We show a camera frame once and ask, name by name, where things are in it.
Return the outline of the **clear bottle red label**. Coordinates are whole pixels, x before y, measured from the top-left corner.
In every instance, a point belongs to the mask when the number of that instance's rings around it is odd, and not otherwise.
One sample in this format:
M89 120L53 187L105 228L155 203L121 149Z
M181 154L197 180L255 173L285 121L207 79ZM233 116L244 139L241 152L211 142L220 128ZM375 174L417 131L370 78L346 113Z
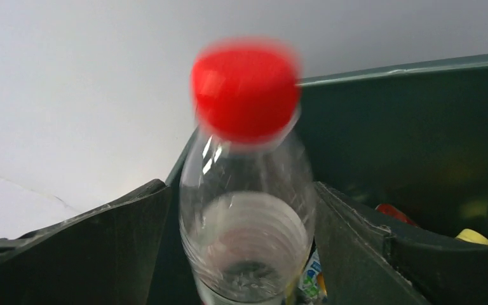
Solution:
M180 176L179 229L203 304L294 304L317 196L294 128L299 68L287 47L241 38L191 69L198 132Z

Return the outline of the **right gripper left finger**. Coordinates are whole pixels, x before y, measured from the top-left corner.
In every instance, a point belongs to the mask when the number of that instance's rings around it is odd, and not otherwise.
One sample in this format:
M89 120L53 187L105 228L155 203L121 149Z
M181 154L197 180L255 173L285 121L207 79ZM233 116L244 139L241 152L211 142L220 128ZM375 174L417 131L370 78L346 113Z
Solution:
M0 238L0 304L145 304L171 197L155 179L71 219Z

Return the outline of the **amber tea bottle red label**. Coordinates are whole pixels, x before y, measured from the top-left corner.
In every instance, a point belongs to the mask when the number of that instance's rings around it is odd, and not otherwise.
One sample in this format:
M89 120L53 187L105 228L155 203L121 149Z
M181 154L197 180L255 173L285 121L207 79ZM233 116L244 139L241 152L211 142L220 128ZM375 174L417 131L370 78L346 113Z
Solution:
M382 214L388 215L396 220L399 220L400 222L409 224L414 227L419 227L416 222L414 222L410 217L408 217L406 214L401 212L399 209L394 207L393 205L387 204L387 203L382 203L379 204L378 206L375 207L375 210L378 212L381 212Z

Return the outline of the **clear bottle blue white label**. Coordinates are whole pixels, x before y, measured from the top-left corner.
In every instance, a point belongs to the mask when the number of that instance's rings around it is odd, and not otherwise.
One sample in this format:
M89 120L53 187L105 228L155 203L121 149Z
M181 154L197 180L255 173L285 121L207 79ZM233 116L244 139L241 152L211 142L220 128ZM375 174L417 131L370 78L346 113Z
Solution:
M298 282L296 295L296 304L328 304L327 291L317 249L313 251L304 268Z

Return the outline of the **yellow juice bottle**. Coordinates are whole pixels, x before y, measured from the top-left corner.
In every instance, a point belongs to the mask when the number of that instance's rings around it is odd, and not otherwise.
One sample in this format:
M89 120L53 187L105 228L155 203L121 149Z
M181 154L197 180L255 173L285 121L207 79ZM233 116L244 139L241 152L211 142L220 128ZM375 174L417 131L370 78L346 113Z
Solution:
M475 243L479 245L488 246L488 238L472 229L463 229L457 236L457 240L465 241L468 243Z

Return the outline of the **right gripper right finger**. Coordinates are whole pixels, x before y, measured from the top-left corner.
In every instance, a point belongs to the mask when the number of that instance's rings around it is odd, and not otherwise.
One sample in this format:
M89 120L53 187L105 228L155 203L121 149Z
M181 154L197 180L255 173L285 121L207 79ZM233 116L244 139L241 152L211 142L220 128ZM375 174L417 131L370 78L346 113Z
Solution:
M316 182L330 304L488 304L488 246L400 222Z

